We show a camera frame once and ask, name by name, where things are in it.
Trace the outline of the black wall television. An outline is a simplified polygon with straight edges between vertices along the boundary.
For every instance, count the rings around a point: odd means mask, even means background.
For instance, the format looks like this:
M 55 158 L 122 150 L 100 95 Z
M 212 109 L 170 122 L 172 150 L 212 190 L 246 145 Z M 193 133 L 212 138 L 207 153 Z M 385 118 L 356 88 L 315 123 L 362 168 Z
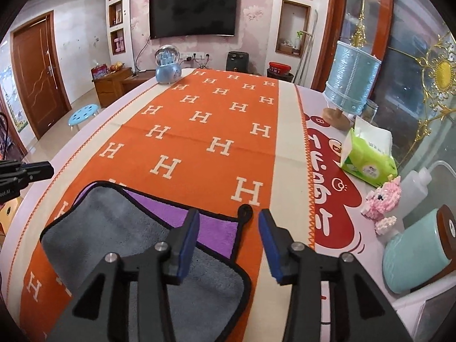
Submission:
M 149 36 L 234 36 L 237 0 L 149 0 Z

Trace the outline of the wooden tv cabinet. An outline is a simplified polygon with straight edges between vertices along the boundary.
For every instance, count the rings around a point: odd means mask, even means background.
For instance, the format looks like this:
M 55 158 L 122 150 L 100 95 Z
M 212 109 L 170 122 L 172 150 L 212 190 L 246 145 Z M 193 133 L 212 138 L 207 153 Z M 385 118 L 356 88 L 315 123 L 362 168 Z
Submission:
M 93 83 L 101 107 L 106 108 L 154 76 L 155 70 L 133 73 L 130 67 L 125 67 L 95 79 Z

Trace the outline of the light blue table lamp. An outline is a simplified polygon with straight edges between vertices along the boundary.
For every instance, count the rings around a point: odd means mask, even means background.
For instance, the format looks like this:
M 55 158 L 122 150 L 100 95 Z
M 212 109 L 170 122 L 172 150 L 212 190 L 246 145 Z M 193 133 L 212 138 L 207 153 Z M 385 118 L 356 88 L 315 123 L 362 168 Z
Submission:
M 323 92 L 331 105 L 322 111 L 325 122 L 340 131 L 351 128 L 351 121 L 345 114 L 358 116 L 362 113 L 381 63 L 381 60 L 362 49 L 337 41 Z

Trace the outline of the blue plastic stool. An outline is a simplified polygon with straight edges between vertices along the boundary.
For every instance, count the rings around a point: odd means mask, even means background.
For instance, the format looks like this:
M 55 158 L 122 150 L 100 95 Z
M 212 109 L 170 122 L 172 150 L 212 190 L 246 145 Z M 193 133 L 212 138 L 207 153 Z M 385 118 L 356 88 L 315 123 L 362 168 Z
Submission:
M 91 117 L 98 115 L 100 107 L 95 103 L 88 104 L 76 110 L 68 120 L 68 126 L 71 130 L 77 129 L 79 131 L 80 124 L 88 121 Z

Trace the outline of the pink block pig figure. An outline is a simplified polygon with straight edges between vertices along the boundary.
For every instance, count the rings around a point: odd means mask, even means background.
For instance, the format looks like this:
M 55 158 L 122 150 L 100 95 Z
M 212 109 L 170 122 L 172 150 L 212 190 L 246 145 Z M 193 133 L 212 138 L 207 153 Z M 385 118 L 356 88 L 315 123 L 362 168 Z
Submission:
M 374 222 L 375 233 L 378 236 L 387 234 L 397 222 L 395 215 L 391 215 L 398 206 L 402 188 L 401 177 L 397 176 L 385 182 L 375 191 L 366 195 L 366 200 L 361 208 L 361 214 Z

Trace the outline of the brown wooden door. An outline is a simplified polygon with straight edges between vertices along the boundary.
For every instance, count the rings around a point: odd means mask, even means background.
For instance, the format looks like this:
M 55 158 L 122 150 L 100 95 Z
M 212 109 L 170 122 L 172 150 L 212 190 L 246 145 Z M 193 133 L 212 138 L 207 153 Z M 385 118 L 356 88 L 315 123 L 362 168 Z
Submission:
M 39 139 L 70 111 L 56 50 L 53 12 L 43 13 L 13 29 L 10 39 L 19 98 Z

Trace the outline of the black air fryer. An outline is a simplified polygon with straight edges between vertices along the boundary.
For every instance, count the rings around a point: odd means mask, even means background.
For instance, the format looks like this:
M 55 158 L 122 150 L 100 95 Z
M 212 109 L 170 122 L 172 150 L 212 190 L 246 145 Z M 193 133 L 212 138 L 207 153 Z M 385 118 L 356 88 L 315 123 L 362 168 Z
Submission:
M 226 71 L 248 73 L 250 56 L 248 52 L 229 51 L 227 54 Z

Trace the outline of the white plastic bottle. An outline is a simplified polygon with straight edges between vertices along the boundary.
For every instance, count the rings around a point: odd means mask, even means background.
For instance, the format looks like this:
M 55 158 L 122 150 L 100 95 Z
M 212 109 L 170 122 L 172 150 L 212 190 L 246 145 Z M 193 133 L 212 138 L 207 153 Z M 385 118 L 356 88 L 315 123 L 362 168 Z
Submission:
M 446 161 L 435 161 L 429 168 L 423 167 L 420 171 L 412 170 L 400 182 L 400 200 L 393 209 L 393 215 L 398 221 L 403 221 L 427 198 L 428 185 L 432 182 L 431 174 L 436 167 L 444 167 L 450 176 L 455 177 L 455 170 Z

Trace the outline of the blue snow globe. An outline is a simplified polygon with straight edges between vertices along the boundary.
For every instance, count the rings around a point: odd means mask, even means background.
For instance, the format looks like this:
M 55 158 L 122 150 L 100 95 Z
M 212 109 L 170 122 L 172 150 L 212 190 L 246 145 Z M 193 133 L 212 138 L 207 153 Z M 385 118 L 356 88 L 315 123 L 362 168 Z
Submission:
M 159 84 L 173 84 L 181 79 L 180 52 L 173 45 L 164 45 L 155 52 L 155 77 Z

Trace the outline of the white plastic storage box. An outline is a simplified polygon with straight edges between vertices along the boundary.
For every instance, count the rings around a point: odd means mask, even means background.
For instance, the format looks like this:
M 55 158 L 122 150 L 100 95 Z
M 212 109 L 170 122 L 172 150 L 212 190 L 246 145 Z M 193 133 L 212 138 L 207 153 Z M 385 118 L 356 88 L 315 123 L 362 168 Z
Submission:
M 426 286 L 393 302 L 413 341 L 429 341 L 455 304 L 455 286 Z

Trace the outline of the purple and grey towel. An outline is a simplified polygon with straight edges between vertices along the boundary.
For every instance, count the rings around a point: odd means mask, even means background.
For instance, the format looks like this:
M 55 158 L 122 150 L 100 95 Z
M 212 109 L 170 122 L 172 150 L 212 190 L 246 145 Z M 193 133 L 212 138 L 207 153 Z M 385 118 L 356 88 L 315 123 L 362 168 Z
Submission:
M 50 341 L 225 341 L 251 295 L 229 217 L 94 182 L 40 243 L 71 292 Z

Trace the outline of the green tissue pack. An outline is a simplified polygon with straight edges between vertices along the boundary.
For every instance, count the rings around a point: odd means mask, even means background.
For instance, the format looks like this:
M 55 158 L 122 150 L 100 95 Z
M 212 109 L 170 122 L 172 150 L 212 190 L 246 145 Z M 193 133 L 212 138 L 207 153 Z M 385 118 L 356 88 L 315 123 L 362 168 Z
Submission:
M 373 187 L 381 187 L 398 175 L 392 147 L 390 131 L 357 117 L 342 143 L 340 167 Z

